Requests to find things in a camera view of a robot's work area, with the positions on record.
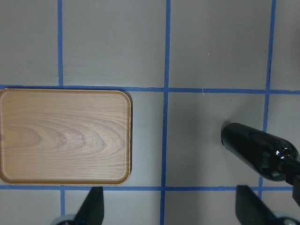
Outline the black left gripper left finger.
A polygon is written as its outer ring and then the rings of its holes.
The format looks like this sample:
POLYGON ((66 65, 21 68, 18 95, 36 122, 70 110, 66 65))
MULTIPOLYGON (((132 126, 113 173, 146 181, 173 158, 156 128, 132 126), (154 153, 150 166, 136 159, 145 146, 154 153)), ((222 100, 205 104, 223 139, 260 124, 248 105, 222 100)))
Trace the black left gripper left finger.
POLYGON ((103 188, 92 187, 73 221, 76 225, 102 225, 103 220, 103 188))

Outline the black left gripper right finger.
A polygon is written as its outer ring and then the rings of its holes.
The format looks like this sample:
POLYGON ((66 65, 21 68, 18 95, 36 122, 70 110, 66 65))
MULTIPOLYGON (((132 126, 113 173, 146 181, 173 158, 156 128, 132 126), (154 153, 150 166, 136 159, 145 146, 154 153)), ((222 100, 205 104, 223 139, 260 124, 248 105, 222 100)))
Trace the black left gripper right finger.
POLYGON ((236 187, 235 214, 241 225, 268 225, 277 219, 247 185, 236 187))

